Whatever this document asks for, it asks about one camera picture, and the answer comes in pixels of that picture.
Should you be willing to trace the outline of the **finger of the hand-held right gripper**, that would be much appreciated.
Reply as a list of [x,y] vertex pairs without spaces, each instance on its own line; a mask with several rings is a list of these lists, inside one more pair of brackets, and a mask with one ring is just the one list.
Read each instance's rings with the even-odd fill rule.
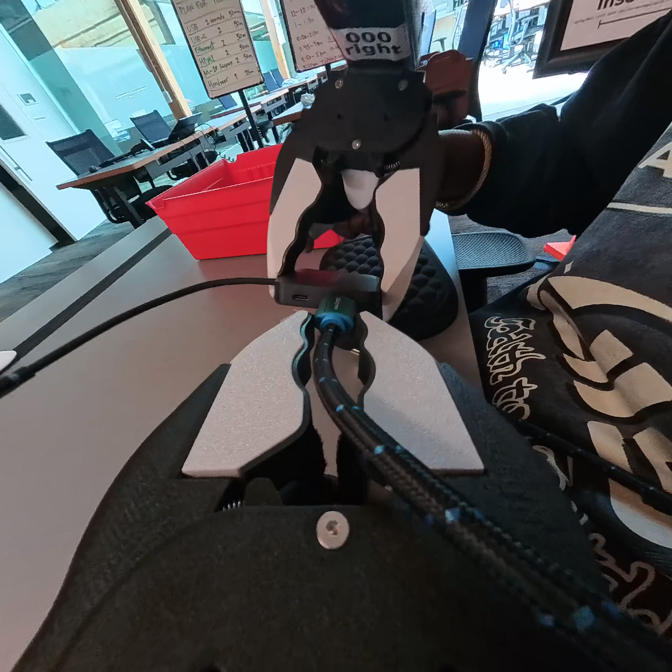
[[382,319],[389,322],[402,304],[424,243],[421,232],[421,170],[393,173],[378,186],[375,206],[382,221],[378,246],[382,264]]
[[267,230],[267,277],[276,279],[291,247],[299,240],[300,221],[318,199],[322,182],[311,162],[297,158],[275,201]]

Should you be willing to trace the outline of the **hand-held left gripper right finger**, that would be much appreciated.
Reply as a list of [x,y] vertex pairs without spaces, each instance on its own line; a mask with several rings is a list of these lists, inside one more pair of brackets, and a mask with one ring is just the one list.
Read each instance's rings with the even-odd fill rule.
[[365,414],[435,474],[482,475],[483,461],[435,358],[377,316],[359,317],[357,401]]

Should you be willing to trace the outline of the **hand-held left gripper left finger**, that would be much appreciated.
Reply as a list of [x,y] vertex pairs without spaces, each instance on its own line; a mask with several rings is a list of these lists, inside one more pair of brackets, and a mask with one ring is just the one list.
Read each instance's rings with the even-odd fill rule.
[[241,478],[288,447],[311,423],[311,314],[299,310],[232,360],[183,475]]

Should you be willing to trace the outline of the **dark grey port hub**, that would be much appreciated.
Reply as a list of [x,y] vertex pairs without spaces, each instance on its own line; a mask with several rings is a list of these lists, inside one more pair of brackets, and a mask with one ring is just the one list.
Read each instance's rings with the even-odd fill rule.
[[279,305],[318,308],[325,298],[342,296],[352,299],[359,310],[376,312],[382,292],[374,275],[300,269],[275,279],[273,298]]

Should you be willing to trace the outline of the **person's right forearm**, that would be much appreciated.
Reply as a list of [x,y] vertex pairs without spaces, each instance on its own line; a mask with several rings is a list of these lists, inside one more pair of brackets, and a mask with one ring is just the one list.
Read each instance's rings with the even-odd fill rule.
[[491,163],[455,214],[527,238],[580,235],[671,125],[670,79],[668,12],[594,63],[559,112],[465,126],[487,134]]

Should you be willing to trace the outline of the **person's right hand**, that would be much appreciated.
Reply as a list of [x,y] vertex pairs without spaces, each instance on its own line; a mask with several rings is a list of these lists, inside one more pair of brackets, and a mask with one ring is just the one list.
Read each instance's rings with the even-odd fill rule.
[[479,190],[489,170],[490,145],[479,130],[441,130],[442,173],[436,206],[459,210]]

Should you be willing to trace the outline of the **red plastic bin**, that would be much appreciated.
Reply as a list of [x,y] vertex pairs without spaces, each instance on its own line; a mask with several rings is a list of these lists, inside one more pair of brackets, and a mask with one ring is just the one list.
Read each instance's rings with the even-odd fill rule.
[[197,260],[267,252],[273,173],[281,145],[222,159],[148,202]]

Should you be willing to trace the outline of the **black honeycomb pad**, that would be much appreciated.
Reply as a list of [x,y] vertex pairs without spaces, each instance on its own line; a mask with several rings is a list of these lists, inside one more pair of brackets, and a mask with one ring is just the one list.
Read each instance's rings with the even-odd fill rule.
[[[383,276],[378,249],[371,236],[362,235],[329,248],[320,270]],[[444,332],[458,315],[458,292],[431,246],[424,242],[407,292],[387,323],[415,341]]]

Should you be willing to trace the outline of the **narrow handwritten whiteboard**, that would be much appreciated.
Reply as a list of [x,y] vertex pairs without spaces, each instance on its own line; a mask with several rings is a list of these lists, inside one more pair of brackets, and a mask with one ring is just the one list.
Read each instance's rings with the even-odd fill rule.
[[345,60],[315,1],[280,1],[280,4],[298,72]]

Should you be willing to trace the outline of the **wood-edged office desk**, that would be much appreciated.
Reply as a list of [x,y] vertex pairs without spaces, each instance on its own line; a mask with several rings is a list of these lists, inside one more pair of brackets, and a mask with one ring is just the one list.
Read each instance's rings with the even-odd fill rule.
[[157,195],[154,180],[183,164],[195,172],[208,167],[206,153],[214,150],[219,128],[202,124],[190,136],[163,148],[145,151],[106,167],[87,170],[72,180],[59,183],[56,189],[80,189],[90,192],[112,223],[129,223],[137,229],[155,213],[149,206]]

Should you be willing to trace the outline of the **large handwritten whiteboard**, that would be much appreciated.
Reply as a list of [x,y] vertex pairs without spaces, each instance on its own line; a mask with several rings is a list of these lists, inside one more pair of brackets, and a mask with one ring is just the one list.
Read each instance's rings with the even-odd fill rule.
[[264,146],[246,91],[264,83],[241,1],[172,1],[210,99],[240,97],[253,138]]

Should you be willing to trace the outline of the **person's black printed shirt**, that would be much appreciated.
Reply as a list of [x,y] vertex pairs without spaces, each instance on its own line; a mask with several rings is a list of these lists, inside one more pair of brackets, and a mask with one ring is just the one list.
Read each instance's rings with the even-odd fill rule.
[[[471,318],[486,399],[671,494],[671,129],[549,274]],[[609,584],[671,639],[671,509],[547,442]]]

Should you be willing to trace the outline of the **black mesh office chair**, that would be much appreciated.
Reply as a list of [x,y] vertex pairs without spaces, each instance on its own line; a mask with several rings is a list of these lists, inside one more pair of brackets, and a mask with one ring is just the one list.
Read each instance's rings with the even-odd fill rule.
[[[125,155],[114,155],[89,129],[46,145],[78,178],[105,171],[127,159]],[[135,172],[116,175],[103,186],[88,185],[83,189],[91,192],[109,222],[130,223],[137,228],[155,216],[148,201],[161,195],[169,186],[156,187],[146,167],[141,167]]]

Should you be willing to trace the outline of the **black framed sign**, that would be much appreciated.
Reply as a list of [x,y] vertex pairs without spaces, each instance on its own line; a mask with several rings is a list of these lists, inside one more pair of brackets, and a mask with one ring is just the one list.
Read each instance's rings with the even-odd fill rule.
[[533,78],[587,72],[670,11],[670,1],[550,1]]

